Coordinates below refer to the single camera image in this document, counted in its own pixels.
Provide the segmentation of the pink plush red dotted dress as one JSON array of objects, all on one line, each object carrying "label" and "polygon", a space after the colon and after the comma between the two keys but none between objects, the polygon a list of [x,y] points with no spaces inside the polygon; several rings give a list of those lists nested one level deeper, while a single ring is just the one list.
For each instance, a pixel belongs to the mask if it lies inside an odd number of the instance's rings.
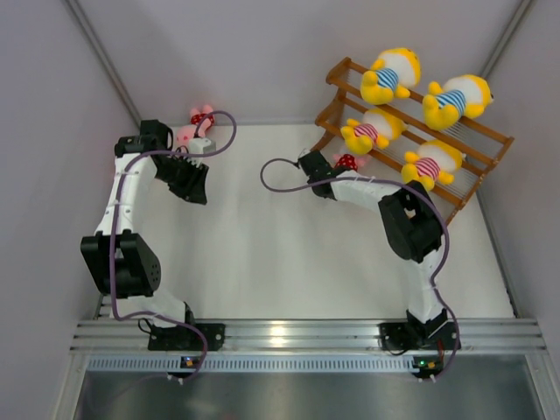
[{"label": "pink plush red dotted dress", "polygon": [[358,171],[370,160],[369,155],[354,155],[352,153],[340,153],[332,156],[334,167],[345,167],[349,170]]}]

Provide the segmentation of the yellow plush red stripes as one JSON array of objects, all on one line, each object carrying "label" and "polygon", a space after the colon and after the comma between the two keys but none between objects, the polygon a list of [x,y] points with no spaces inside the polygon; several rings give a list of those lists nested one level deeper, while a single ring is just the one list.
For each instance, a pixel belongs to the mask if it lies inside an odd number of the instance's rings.
[{"label": "yellow plush red stripes", "polygon": [[372,108],[363,114],[360,121],[348,118],[340,133],[353,154],[366,155],[372,149],[387,148],[407,128],[402,119],[380,108]]},{"label": "yellow plush red stripes", "polygon": [[416,151],[407,151],[404,154],[402,181],[404,184],[417,181],[427,192],[431,191],[436,183],[450,185],[465,156],[465,153],[440,140],[427,141]]}]

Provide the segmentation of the yellow plush blue stripes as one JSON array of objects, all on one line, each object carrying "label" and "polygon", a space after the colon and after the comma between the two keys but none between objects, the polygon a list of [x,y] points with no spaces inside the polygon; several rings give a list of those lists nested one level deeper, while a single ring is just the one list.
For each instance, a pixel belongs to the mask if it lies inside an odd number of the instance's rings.
[{"label": "yellow plush blue stripes", "polygon": [[488,82],[477,75],[456,76],[443,85],[431,81],[423,97],[423,121],[431,130],[447,130],[462,117],[478,118],[493,101]]},{"label": "yellow plush blue stripes", "polygon": [[398,47],[381,52],[360,81],[361,98],[372,105],[410,97],[422,78],[422,65],[411,49]]}]

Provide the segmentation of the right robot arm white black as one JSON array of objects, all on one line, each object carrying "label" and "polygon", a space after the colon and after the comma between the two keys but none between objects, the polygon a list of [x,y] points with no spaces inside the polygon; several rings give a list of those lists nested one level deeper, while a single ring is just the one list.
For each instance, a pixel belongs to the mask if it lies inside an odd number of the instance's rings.
[{"label": "right robot arm white black", "polygon": [[297,167],[308,177],[315,195],[377,211],[388,245],[404,261],[408,308],[404,321],[380,325],[381,347],[390,352],[452,350],[456,326],[441,303],[435,275],[446,258],[445,224],[417,181],[400,185],[375,178],[360,180],[348,165],[334,167],[318,151],[304,150]]}]

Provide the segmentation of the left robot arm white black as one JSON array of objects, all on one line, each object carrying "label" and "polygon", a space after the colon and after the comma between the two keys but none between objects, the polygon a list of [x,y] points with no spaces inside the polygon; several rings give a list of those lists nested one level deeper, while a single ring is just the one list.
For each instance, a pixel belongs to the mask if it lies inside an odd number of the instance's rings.
[{"label": "left robot arm white black", "polygon": [[94,234],[80,242],[98,291],[111,299],[113,316],[150,317],[156,327],[168,329],[168,340],[183,350],[198,338],[193,312],[186,302],[161,289],[161,263],[140,227],[156,179],[186,202],[207,203],[208,167],[201,156],[215,149],[207,137],[213,124],[213,117],[202,111],[178,130],[158,120],[144,120],[138,135],[120,138],[108,204]]}]

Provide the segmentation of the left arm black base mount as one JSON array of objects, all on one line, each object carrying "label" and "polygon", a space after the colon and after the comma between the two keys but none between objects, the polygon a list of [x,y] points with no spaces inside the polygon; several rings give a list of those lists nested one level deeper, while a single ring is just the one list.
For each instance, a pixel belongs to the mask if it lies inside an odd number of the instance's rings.
[{"label": "left arm black base mount", "polygon": [[[226,326],[222,323],[199,323],[195,326],[206,338],[207,350],[218,351],[225,341]],[[201,337],[194,331],[183,326],[158,327],[151,326],[148,349],[150,351],[202,351],[204,346]]]}]

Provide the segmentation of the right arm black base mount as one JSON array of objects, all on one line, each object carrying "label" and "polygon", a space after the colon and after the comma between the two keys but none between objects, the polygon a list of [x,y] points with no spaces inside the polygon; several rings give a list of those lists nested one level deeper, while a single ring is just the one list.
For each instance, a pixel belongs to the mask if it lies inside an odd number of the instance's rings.
[{"label": "right arm black base mount", "polygon": [[441,325],[413,325],[409,322],[386,322],[379,325],[381,348],[390,352],[412,350],[460,349],[456,326],[451,321]]}]

